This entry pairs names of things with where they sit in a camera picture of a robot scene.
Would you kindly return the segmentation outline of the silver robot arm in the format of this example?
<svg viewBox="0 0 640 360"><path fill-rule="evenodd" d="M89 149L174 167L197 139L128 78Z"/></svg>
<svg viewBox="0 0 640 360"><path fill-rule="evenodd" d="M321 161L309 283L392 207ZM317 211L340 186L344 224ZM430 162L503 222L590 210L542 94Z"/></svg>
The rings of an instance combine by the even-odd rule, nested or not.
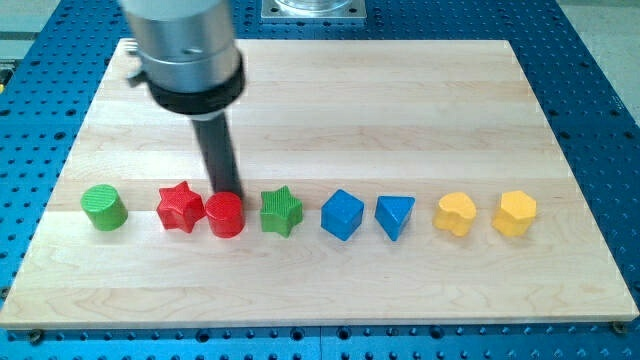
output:
<svg viewBox="0 0 640 360"><path fill-rule="evenodd" d="M243 57L227 0L121 0L153 99L196 121L243 92Z"/></svg>

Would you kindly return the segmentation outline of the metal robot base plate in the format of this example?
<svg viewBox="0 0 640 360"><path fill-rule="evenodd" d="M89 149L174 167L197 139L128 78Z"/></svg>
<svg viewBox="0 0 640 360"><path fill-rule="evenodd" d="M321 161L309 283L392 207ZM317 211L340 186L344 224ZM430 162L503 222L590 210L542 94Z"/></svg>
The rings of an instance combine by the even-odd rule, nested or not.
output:
<svg viewBox="0 0 640 360"><path fill-rule="evenodd" d="M367 17L365 0L262 0L267 20L357 19Z"/></svg>

